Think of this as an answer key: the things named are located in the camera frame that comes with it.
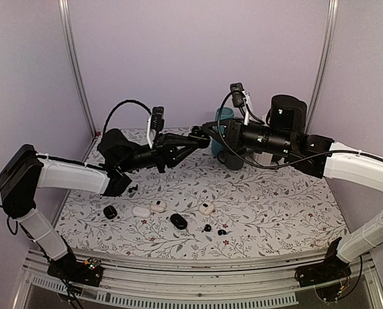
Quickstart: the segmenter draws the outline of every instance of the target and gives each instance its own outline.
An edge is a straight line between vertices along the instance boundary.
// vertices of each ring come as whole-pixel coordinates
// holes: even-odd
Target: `floral tablecloth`
[[[131,141],[146,143],[145,130],[123,132]],[[165,132],[187,134],[184,129]],[[87,162],[103,162],[97,145]],[[326,181],[291,167],[264,171],[245,164],[230,171],[208,148],[165,174],[154,168],[130,177],[138,190],[118,198],[71,192],[56,229],[72,247],[149,258],[251,258],[325,248],[348,232]],[[168,210],[147,219],[132,215],[134,206],[148,207],[156,200],[166,201]],[[198,208],[207,202],[216,210],[203,216]],[[102,212],[107,205],[118,211],[113,220]],[[170,222],[175,212],[188,221],[186,230]],[[206,224],[211,232],[203,230]],[[219,229],[227,235],[219,236]]]

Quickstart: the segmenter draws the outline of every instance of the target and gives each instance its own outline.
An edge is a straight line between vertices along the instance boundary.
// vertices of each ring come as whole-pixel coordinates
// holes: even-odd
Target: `cup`
[[[218,120],[219,116],[219,111],[220,109],[217,109],[216,112],[216,121]],[[231,108],[223,108],[223,111],[221,112],[220,120],[224,119],[229,119],[229,118],[234,118],[234,111]],[[224,134],[224,126],[220,127],[221,133]],[[211,152],[213,153],[214,156],[218,156],[220,152],[224,151],[224,147],[214,139],[211,141]]]

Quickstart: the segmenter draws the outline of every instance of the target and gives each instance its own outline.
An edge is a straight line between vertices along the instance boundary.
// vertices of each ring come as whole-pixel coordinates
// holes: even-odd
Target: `aluminum frame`
[[[79,260],[85,260],[87,254],[93,257],[104,257],[98,252],[75,250]],[[260,258],[225,260],[211,263],[207,261],[168,261],[161,259],[135,259],[132,257],[108,255],[103,258],[104,277],[98,288],[85,286],[82,299],[121,307],[119,301],[150,301],[152,303],[206,304],[207,308],[219,308],[227,300],[228,303],[251,303],[261,299],[279,298],[292,293],[311,290],[314,286],[300,288],[294,279],[298,266],[315,263],[323,258],[322,254],[311,257],[315,252],[270,257],[267,261]],[[383,309],[383,291],[370,254],[363,256],[364,267],[362,283],[368,286],[368,294],[373,308]],[[352,277],[356,277],[360,269],[360,261],[351,263]],[[14,309],[23,309],[30,284],[39,282],[41,287],[57,286],[64,293],[58,279],[46,274],[48,266],[42,253],[30,250],[23,266],[25,273],[18,301]],[[319,286],[336,283],[332,281]]]
[[[310,98],[310,103],[308,105],[308,113],[305,128],[306,133],[310,130],[315,116],[315,112],[317,111],[317,105],[319,103],[321,88],[324,81],[324,74],[326,73],[328,56],[332,47],[338,7],[339,0],[330,0],[328,5],[328,14],[326,21],[326,33],[324,35],[324,43],[321,51],[319,69],[317,70],[317,76],[314,82],[312,97]]]
[[[68,0],[59,0],[59,8],[60,8],[62,29],[64,31],[66,46],[68,50],[68,55],[70,56],[71,68],[73,70],[73,76],[74,76],[75,85],[77,87],[77,91],[79,94],[82,112],[84,114],[84,118],[86,120],[89,132],[91,136],[94,137],[97,133],[97,129],[95,127],[94,118],[91,113],[91,108],[89,107],[89,104],[88,104],[86,90],[84,87],[84,83],[82,81],[82,75],[81,75],[80,66],[79,66],[78,57],[77,57],[77,50],[75,48],[73,30],[71,27],[71,17],[70,17],[70,10],[68,6]]]

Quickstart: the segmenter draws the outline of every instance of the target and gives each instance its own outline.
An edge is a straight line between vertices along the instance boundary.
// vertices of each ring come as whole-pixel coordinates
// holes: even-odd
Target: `vertical metal pole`
[[[310,130],[310,127],[312,125],[313,118],[317,109],[317,104],[319,102],[321,88],[322,88],[322,84],[324,80],[324,74],[326,73],[326,67],[328,63],[328,56],[330,53],[330,48],[332,47],[338,6],[339,6],[339,0],[330,0],[330,3],[328,5],[326,33],[324,36],[324,44],[322,47],[322,52],[320,57],[319,70],[317,71],[317,76],[315,78],[312,97],[310,99],[310,105],[308,106],[308,114],[306,119],[306,130],[305,130],[306,133]]]
[[[84,88],[84,83],[82,82],[81,71],[77,58],[77,51],[75,49],[75,42],[73,36],[73,30],[71,27],[71,18],[70,11],[68,8],[68,0],[59,0],[60,6],[60,15],[62,29],[64,30],[64,36],[66,41],[66,46],[68,50],[68,55],[70,56],[71,67],[73,69],[73,75],[75,79],[75,84],[77,86],[77,91],[80,97],[80,103],[82,106],[82,111],[84,113],[84,118],[92,137],[95,137],[97,130],[95,129],[93,115],[91,114],[91,109],[89,108],[86,90]]]

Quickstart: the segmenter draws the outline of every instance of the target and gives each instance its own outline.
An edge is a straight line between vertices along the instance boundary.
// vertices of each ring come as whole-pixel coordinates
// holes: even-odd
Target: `black cable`
[[[70,160],[70,159],[65,159],[65,158],[59,158],[58,156],[50,156],[50,155],[46,156],[45,154],[38,154],[37,158],[54,160],[54,161],[64,162],[64,163],[70,163],[70,164],[75,164],[75,165],[79,165],[79,166],[86,166],[86,167],[89,167],[90,169],[96,169],[98,171],[105,171],[102,167],[97,166],[97,165],[84,164],[80,161]]]
[[[240,111],[241,113],[241,116],[245,117],[245,111],[243,108],[238,108],[238,110]]]
[[[4,189],[4,187],[7,185],[7,183],[15,176],[16,172],[19,170],[19,168],[22,166],[23,162],[25,161],[26,159],[24,159],[23,161],[21,161],[20,164],[18,164],[17,168],[15,169],[14,172],[12,172],[8,178],[4,181],[4,183],[0,186],[0,193],[1,191]]]
[[[223,112],[223,108],[224,108],[224,105],[225,103],[227,102],[227,100],[235,93],[241,93],[244,95],[243,92],[241,92],[240,90],[233,90],[231,91],[228,95],[225,96],[223,102],[221,103],[221,106],[218,110],[218,113],[219,115],[221,115],[221,113]],[[217,119],[217,127],[221,127],[221,124],[220,124],[220,118]],[[293,162],[289,162],[289,163],[285,163],[285,164],[281,164],[281,165],[278,165],[278,166],[274,166],[274,165],[269,165],[269,166],[265,166],[265,165],[261,165],[261,164],[258,164],[257,162],[256,163],[253,163],[253,162],[250,162],[248,161],[247,159],[243,158],[242,156],[240,156],[237,152],[235,152],[231,146],[228,145],[228,143],[225,141],[224,139],[224,136],[222,134],[219,134],[220,136],[220,140],[223,142],[223,144],[227,147],[227,149],[235,156],[237,156],[240,160],[244,161],[245,163],[247,164],[250,164],[251,166],[254,166],[254,167],[257,167],[258,169],[280,169],[282,167],[287,167],[287,166],[291,166],[293,164],[297,164],[297,163],[300,163],[300,162],[303,162],[303,161],[308,161],[310,159],[313,159],[313,158],[317,158],[319,156],[330,156],[332,155],[333,153],[349,153],[349,154],[353,154],[353,155],[359,155],[359,156],[366,156],[368,158],[371,158],[371,159],[374,159],[374,160],[377,160],[377,161],[380,161],[383,163],[383,158],[379,157],[379,156],[375,156],[373,154],[369,154],[369,153],[360,153],[358,151],[354,151],[354,150],[330,150],[330,151],[325,151],[323,153],[317,153],[317,154],[313,154],[311,156],[307,156],[307,157],[304,157],[302,159],[298,159],[296,161],[293,161]]]
[[[51,258],[47,255],[47,253],[45,252],[45,250],[40,246],[40,244],[38,244],[38,246],[40,247],[41,251],[42,251],[42,254],[44,255],[44,257],[46,258],[47,262],[48,262],[48,265],[52,267],[52,269],[54,270],[54,272],[57,274],[57,277],[61,280],[62,284],[65,285],[66,287],[66,291],[67,291],[67,295],[69,298],[72,298],[73,301],[75,301],[78,306],[80,307],[80,309],[84,309],[84,307],[81,305],[80,301],[77,299],[77,296],[75,296],[75,292],[71,289],[73,288],[73,285],[70,284],[70,281],[66,281],[64,280],[60,274],[59,274],[59,271],[55,268],[55,266],[53,265],[53,263],[51,262]],[[78,309],[73,303],[72,301],[69,302],[70,305],[72,305],[72,307],[74,309]]]
[[[259,124],[264,124],[264,121],[262,121],[260,118],[258,118],[257,116],[255,116],[255,114],[253,114],[253,112],[251,112],[251,109],[249,108],[248,105],[246,106],[246,108],[247,108],[248,114],[250,114],[250,116],[251,116],[256,122],[258,122]],[[238,108],[238,109],[239,109],[241,115],[242,115],[243,117],[245,117],[245,111],[244,111],[244,109],[243,109],[243,108]]]
[[[255,116],[255,114],[253,114],[253,112],[251,112],[250,106],[247,105],[246,108],[247,108],[248,114],[250,114],[250,116],[251,116],[255,121],[257,121],[259,124],[264,124],[264,121],[262,121],[260,118],[258,118],[257,116]]]
[[[8,226],[8,230],[10,230],[11,234],[13,234],[14,236],[18,234],[18,221],[16,220],[15,221],[15,231],[13,231],[11,229],[11,225],[10,225],[10,218],[11,217],[6,217],[6,225]]]
[[[360,272],[359,272],[359,276],[357,277],[356,283],[354,284],[353,288],[347,294],[340,296],[338,299],[336,299],[334,301],[326,301],[326,303],[335,303],[337,301],[340,301],[341,299],[348,297],[351,293],[353,293],[353,291],[357,288],[357,285],[359,285],[362,273],[363,273],[363,258],[360,256]]]
[[[120,106],[123,106],[124,104],[127,104],[127,103],[133,103],[133,104],[136,104],[136,105],[139,105],[141,106],[142,108],[144,108],[150,115],[151,115],[151,110],[143,103],[137,101],[137,100],[124,100],[120,103],[118,103],[112,110],[111,112],[108,114],[108,117],[107,117],[107,120],[106,120],[106,123],[104,124],[104,128],[102,130],[102,136],[104,136],[104,133],[107,131],[107,126],[108,126],[108,122],[109,120],[111,119],[111,116],[113,116],[113,113],[120,107]]]

